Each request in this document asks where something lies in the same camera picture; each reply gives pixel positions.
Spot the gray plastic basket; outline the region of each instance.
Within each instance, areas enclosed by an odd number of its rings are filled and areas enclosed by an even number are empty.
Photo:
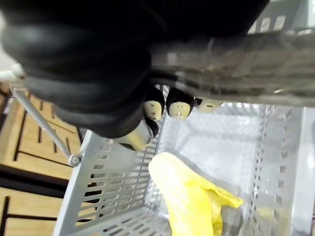
[[[272,4],[277,5],[270,5],[250,32],[309,22],[307,14],[305,21],[288,17],[308,9],[308,1]],[[222,209],[224,236],[309,235],[314,124],[313,108],[224,103],[210,114],[193,110],[184,121],[164,115],[144,152],[88,131],[54,235],[170,236],[167,207],[148,173],[150,160],[163,151],[245,200],[240,209]]]

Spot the white fingertip pad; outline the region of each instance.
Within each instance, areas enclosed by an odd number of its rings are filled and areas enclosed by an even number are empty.
[[[143,104],[144,115],[153,120],[162,119],[162,105],[157,101],[146,101]]]
[[[211,100],[211,99],[196,99],[195,107],[199,112],[209,113],[213,112],[215,109],[223,104],[221,101]]]
[[[191,107],[186,102],[173,102],[169,106],[168,114],[175,119],[186,119],[190,114]]]

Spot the yellow cloth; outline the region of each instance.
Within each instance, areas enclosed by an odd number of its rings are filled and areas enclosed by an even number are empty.
[[[168,152],[152,159],[149,173],[165,198],[173,236],[221,236],[221,206],[244,203]]]

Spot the metal bracket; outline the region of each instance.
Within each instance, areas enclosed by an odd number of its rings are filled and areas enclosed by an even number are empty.
[[[54,141],[57,147],[64,153],[68,159],[68,164],[72,167],[76,167],[81,162],[81,156],[71,154],[61,140],[61,138],[54,132],[51,126],[47,123],[45,118],[39,113],[36,107],[25,96],[25,87],[23,86],[23,78],[25,73],[20,64],[14,64],[10,71],[0,72],[0,81],[7,82],[10,85],[10,89],[15,98],[21,103],[24,109],[37,121],[38,125],[45,130],[50,138]]]

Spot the metal rod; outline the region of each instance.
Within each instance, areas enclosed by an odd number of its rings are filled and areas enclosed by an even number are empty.
[[[13,95],[22,104],[25,110],[37,121],[37,123],[43,130],[48,132],[48,135],[52,138],[52,140],[55,142],[57,147],[69,159],[71,157],[71,153],[69,152],[68,148],[63,143],[63,141],[59,138],[59,136],[54,132],[54,130],[50,127],[50,125],[47,123],[44,117],[38,112],[35,106],[28,100],[28,98],[24,94],[24,91],[18,88],[13,88],[13,87],[10,87],[10,88]]]

